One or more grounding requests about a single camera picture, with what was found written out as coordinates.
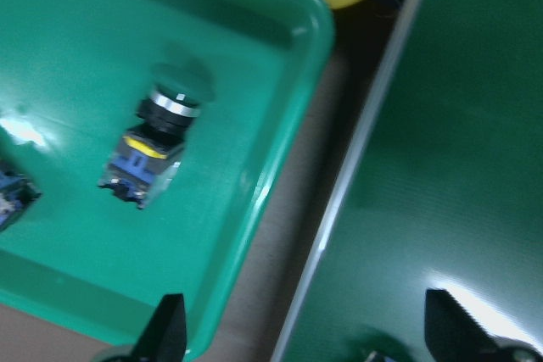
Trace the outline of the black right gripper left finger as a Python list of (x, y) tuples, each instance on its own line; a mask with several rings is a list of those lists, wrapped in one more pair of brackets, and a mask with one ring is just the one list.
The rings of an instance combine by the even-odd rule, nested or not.
[(187, 345), (184, 297), (181, 293), (166, 294), (129, 353), (129, 360), (182, 362)]

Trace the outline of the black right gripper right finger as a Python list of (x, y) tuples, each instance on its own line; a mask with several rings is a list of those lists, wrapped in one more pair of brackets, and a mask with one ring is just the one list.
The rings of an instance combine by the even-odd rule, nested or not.
[(500, 347), (444, 289), (427, 289), (424, 341), (435, 361), (503, 361)]

